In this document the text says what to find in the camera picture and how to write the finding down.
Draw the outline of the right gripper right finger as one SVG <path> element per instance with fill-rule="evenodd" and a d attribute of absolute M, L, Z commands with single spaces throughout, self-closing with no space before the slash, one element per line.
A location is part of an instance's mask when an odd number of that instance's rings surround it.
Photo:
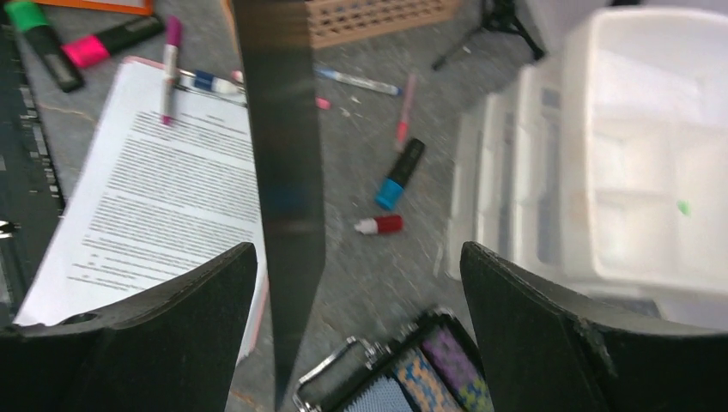
<path fill-rule="evenodd" d="M 473 241 L 460 274 L 496 410 L 726 410 L 725 332 L 593 300 Z"/>

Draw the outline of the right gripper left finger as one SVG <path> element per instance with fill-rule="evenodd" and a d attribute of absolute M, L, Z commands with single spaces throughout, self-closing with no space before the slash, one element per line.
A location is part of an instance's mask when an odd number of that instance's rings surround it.
<path fill-rule="evenodd" d="M 257 268 L 243 243 L 60 324 L 2 328 L 2 410 L 224 410 Z"/>

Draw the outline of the printed white paper sheet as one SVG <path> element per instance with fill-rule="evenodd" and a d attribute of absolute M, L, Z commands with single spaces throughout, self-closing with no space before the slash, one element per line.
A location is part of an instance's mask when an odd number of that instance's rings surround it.
<path fill-rule="evenodd" d="M 246 96 L 183 78 L 161 120 L 161 64 L 120 64 L 81 176 L 19 312 L 54 325 L 181 276 L 249 242 L 257 253 L 240 357 L 254 349 L 268 291 Z"/>

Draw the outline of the black clipboard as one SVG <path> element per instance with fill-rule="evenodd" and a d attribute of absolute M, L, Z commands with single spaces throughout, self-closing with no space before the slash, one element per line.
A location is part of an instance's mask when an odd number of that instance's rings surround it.
<path fill-rule="evenodd" d="M 325 268 L 316 76 L 302 1 L 231 4 L 258 177 L 280 410 Z"/>

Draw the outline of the peach plastic file organizer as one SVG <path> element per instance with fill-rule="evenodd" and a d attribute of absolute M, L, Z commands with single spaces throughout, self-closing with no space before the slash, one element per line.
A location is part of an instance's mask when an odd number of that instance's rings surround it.
<path fill-rule="evenodd" d="M 243 49 L 321 49 L 448 21 L 458 1 L 222 1 L 231 37 Z"/>

